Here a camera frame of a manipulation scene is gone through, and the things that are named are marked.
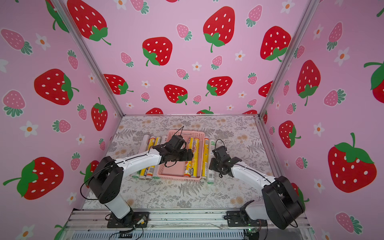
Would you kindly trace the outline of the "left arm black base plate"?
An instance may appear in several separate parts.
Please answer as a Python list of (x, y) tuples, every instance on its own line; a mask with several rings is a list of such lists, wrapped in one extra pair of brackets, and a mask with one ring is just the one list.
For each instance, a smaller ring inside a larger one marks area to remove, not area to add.
[(130, 212), (122, 219), (118, 219), (113, 213), (106, 216), (107, 228), (133, 228), (134, 226), (146, 228), (150, 212)]

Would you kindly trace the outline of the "white green plastic wrap roll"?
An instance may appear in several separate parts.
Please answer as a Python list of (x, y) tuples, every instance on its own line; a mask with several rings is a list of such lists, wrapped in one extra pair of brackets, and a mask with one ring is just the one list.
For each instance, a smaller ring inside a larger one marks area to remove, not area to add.
[(215, 172), (210, 169), (210, 164), (212, 158), (214, 158), (213, 150), (215, 149), (216, 141), (214, 139), (210, 139), (209, 141), (209, 159), (208, 159), (208, 175), (207, 175), (207, 183), (213, 185), (215, 183)]

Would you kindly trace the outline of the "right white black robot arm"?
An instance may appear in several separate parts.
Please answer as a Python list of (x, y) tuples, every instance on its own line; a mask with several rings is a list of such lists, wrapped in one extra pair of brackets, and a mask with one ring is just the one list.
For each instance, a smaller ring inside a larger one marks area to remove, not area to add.
[(261, 191), (263, 204), (249, 201), (240, 208), (238, 219), (246, 226), (257, 220), (271, 221), (284, 230), (305, 212), (305, 206), (294, 190), (291, 182), (284, 176), (278, 178), (262, 174), (237, 157), (230, 157), (227, 148), (220, 146), (212, 150), (209, 169), (241, 180)]

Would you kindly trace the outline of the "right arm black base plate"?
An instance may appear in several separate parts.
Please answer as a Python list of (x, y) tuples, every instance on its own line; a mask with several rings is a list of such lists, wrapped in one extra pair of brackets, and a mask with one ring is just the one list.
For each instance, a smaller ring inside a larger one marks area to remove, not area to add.
[(252, 220), (244, 211), (227, 211), (223, 217), (229, 227), (267, 227), (266, 220)]

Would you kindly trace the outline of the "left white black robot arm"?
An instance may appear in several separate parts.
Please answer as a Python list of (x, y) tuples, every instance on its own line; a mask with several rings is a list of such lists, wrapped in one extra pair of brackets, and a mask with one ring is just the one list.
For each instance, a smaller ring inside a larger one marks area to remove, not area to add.
[(168, 162), (188, 162), (193, 159), (193, 151), (181, 135), (174, 135), (168, 142), (151, 147), (148, 151), (123, 159), (103, 158), (89, 178), (88, 186), (99, 203), (105, 205), (119, 222), (130, 223), (134, 211), (120, 194), (122, 180), (147, 167)]

